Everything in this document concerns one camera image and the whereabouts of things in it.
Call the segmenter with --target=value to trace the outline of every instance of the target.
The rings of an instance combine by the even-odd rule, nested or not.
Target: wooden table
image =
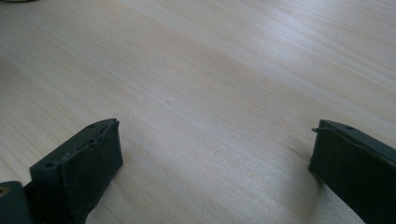
[[[396,147],[396,3],[0,4],[0,182],[101,119],[87,223],[362,223],[307,171],[320,119]]]

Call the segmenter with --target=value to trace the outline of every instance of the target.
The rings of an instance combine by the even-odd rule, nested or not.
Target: light wood surface
[[[320,119],[396,147],[396,3],[0,3],[0,182],[120,120],[87,223],[362,223],[307,171]]]

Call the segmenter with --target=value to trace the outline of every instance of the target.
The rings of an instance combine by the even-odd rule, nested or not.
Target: black plastic part
[[[396,223],[396,150],[357,129],[321,120],[309,171],[365,223]]]
[[[122,166],[118,128],[116,119],[91,124],[30,168],[24,197],[31,223],[85,223]]]
[[[0,183],[0,223],[33,224],[20,182]]]

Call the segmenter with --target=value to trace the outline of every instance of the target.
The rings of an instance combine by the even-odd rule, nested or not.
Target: black object
[[[0,223],[85,223],[122,166],[118,128],[116,119],[91,124],[33,165],[24,188],[1,183]]]
[[[309,171],[365,223],[396,223],[396,150],[341,123],[321,120]]]

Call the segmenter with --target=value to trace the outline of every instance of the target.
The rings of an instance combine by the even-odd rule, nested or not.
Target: wood grain
[[[396,147],[394,1],[0,4],[0,181],[120,120],[87,223],[362,223],[308,173],[320,119]]]

